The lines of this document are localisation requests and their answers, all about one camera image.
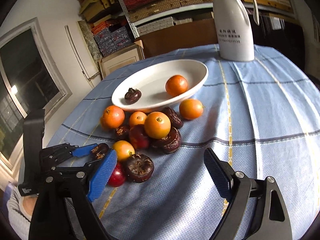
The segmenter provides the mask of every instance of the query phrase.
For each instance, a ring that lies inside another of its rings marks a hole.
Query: tangerine
[[[134,148],[127,141],[117,141],[113,144],[112,148],[117,152],[119,162],[126,160],[131,155],[134,155]]]
[[[169,117],[161,112],[150,113],[145,122],[144,130],[147,135],[153,139],[166,137],[170,132],[171,123]]]
[[[124,111],[118,106],[108,106],[100,119],[103,128],[118,128],[124,121]]]
[[[147,115],[144,112],[134,112],[129,118],[129,125],[130,127],[134,127],[137,124],[144,124]]]
[[[184,119],[193,120],[202,115],[203,105],[199,100],[189,98],[181,102],[179,112]]]
[[[181,75],[172,76],[166,82],[165,90],[170,96],[176,97],[188,90],[188,82]]]

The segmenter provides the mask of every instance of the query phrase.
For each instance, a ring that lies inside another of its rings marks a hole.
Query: jug handle
[[[259,12],[258,12],[258,4],[256,0],[253,0],[253,19],[257,25],[259,25]]]

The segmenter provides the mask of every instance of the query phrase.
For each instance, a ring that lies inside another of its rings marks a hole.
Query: plaid tablecloth
[[[155,163],[151,179],[117,189],[107,186],[93,203],[107,231],[118,239],[209,239],[225,204],[203,163],[207,147],[250,178],[270,175],[276,179],[293,239],[305,233],[318,213],[319,91],[273,48],[255,46],[252,62],[226,61],[218,51],[218,45],[179,49],[114,71],[82,100],[50,141],[49,146],[64,142],[112,146],[114,135],[101,129],[99,118],[125,78],[173,59],[195,59],[207,65],[208,79],[194,96],[204,104],[204,114],[185,122],[181,148],[170,155],[146,151]],[[80,160],[73,165],[80,165]],[[237,239],[244,236],[252,208],[250,199]]]

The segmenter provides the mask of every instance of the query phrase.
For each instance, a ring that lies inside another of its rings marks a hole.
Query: blue gripper pad
[[[95,148],[98,144],[94,143],[94,144],[89,144],[83,147],[79,147],[75,150],[72,151],[72,155],[76,156],[76,157],[83,157],[86,156],[90,153],[90,151]]]
[[[117,164],[117,153],[115,150],[108,150],[103,162],[89,182],[89,193],[87,195],[90,202],[99,198],[105,188],[113,170]]]
[[[220,197],[230,201],[231,195],[231,174],[234,170],[229,163],[220,161],[211,148],[204,151],[204,165],[206,166],[213,183],[215,184]]]

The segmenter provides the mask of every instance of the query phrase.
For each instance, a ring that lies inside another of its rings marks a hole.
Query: window frame
[[[13,28],[2,37],[0,37],[0,48],[3,47],[6,43],[17,37],[19,34],[31,30],[33,39],[35,41],[38,52],[41,56],[41,59],[51,76],[53,82],[57,86],[59,92],[46,104],[45,109],[45,118],[44,121],[47,122],[50,117],[57,111],[57,109],[72,95],[71,90],[64,81],[62,75],[60,74],[51,54],[47,47],[47,44],[44,41],[39,21],[37,18],[28,20],[17,27]],[[7,88],[7,91],[12,98],[15,106],[18,108],[22,117],[25,118],[27,113],[23,109],[22,105],[18,101],[17,97],[11,91],[11,86],[8,81],[8,78],[5,74],[4,67],[0,57],[0,78],[3,79],[4,84]],[[9,159],[6,159],[0,152],[0,167],[2,167],[11,177],[16,177],[23,155],[23,135],[19,138],[17,144],[15,145]]]

